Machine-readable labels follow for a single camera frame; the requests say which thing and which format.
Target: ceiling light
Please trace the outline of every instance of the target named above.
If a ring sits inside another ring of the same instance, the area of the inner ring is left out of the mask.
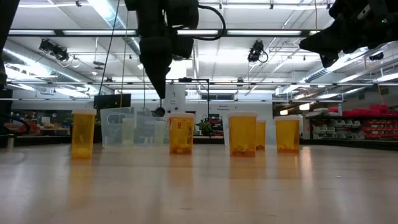
[[[65,35],[112,35],[112,30],[64,30]],[[126,35],[126,30],[115,30],[113,35]],[[136,35],[135,30],[127,30],[127,35]]]
[[[356,88],[356,89],[353,89],[353,90],[347,91],[347,92],[345,92],[344,94],[351,94],[351,93],[355,93],[355,92],[357,92],[357,91],[359,91],[359,90],[363,90],[363,89],[365,89],[365,87],[362,87],[362,88]]]
[[[376,79],[376,82],[386,82],[386,81],[393,80],[396,78],[398,78],[398,73],[394,73],[391,75],[384,75],[383,77]]]
[[[319,30],[318,31],[313,30],[313,31],[310,31],[310,35],[314,35],[314,34],[317,34],[319,32],[320,32]]]
[[[338,96],[338,95],[339,95],[338,93],[329,93],[329,94],[325,94],[325,95],[319,96],[318,98],[319,99],[329,99],[329,98],[332,98],[332,97],[335,97],[335,96]]]
[[[10,30],[9,35],[55,35],[54,30]]]
[[[75,90],[69,90],[69,89],[66,89],[66,88],[56,88],[55,90],[57,92],[61,93],[61,94],[67,95],[67,96],[80,97],[80,98],[81,97],[87,97],[83,93],[80,93],[80,92],[75,91]]]
[[[178,35],[217,35],[218,30],[178,30]]]
[[[279,112],[279,114],[282,115],[282,116],[288,115],[288,113],[289,112],[287,110],[283,110],[283,111]]]
[[[351,80],[354,80],[354,79],[358,78],[359,76],[360,75],[351,75],[351,76],[349,76],[347,78],[344,78],[344,79],[340,80],[339,83],[349,82]]]
[[[309,103],[306,103],[306,104],[304,104],[304,105],[300,105],[299,108],[300,108],[300,111],[307,111],[307,110],[310,110],[310,104],[309,104]]]
[[[228,30],[228,35],[300,35],[301,30]]]

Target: table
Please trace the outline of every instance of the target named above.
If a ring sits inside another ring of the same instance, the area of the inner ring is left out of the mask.
[[[193,156],[167,148],[98,149],[70,161],[69,145],[0,154],[0,223],[397,223],[398,154],[335,146],[300,156]]]

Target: ceiling-mounted camera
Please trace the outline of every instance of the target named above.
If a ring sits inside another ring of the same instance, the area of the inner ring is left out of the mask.
[[[39,50],[46,54],[50,53],[51,56],[54,56],[60,62],[66,62],[69,60],[68,49],[60,47],[57,44],[53,44],[49,40],[42,39]]]
[[[266,56],[265,60],[261,60],[263,55]],[[264,51],[264,44],[262,43],[262,40],[255,41],[253,47],[250,49],[248,61],[249,63],[266,63],[268,61],[268,54]]]

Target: translucent cup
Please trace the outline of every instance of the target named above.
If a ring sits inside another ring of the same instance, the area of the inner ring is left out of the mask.
[[[134,118],[122,119],[122,144],[123,146],[132,146],[134,144]]]
[[[257,120],[257,129],[256,129],[257,150],[266,150],[266,124],[267,121]]]
[[[275,118],[278,152],[300,153],[300,119],[299,116]]]
[[[72,159],[93,157],[95,109],[73,110]]]
[[[165,129],[165,121],[155,121],[155,145],[159,146],[164,143]]]
[[[256,156],[256,112],[232,112],[228,114],[229,153],[231,156]]]
[[[170,154],[192,154],[195,115],[172,113],[169,118]]]

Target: black cable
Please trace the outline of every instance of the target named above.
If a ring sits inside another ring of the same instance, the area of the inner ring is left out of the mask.
[[[208,9],[208,10],[211,10],[211,11],[213,11],[215,14],[217,14],[217,16],[221,19],[221,22],[223,23],[223,30],[222,30],[221,33],[219,33],[216,37],[212,37],[212,38],[192,37],[192,38],[193,38],[193,39],[196,39],[196,40],[205,40],[205,41],[214,41],[214,40],[218,40],[218,39],[222,38],[222,36],[224,36],[224,34],[225,34],[225,32],[226,32],[226,23],[225,23],[225,20],[224,20],[223,15],[221,15],[221,13],[220,13],[217,9],[215,9],[215,8],[213,8],[213,7],[210,7],[210,6],[201,6],[201,5],[199,5],[198,7],[199,7],[200,9]]]
[[[102,86],[103,86],[103,83],[104,83],[104,77],[105,77],[106,66],[108,64],[109,53],[111,53],[113,34],[114,34],[114,30],[116,28],[116,21],[118,20],[119,6],[120,6],[120,0],[118,0],[118,7],[116,8],[116,14],[114,16],[114,22],[113,22],[113,28],[112,28],[112,36],[111,36],[111,41],[109,42],[108,52],[106,54],[104,73],[102,74],[101,85],[99,86],[98,96],[101,95],[101,89],[102,89]]]
[[[267,56],[267,59],[266,59],[265,61],[260,60],[261,55],[262,55],[262,54],[261,54],[260,57],[259,57],[259,62],[261,62],[261,63],[266,63],[266,62],[268,62],[269,56],[268,56],[267,52],[265,52],[265,51],[263,50],[262,53],[264,53],[264,54]]]

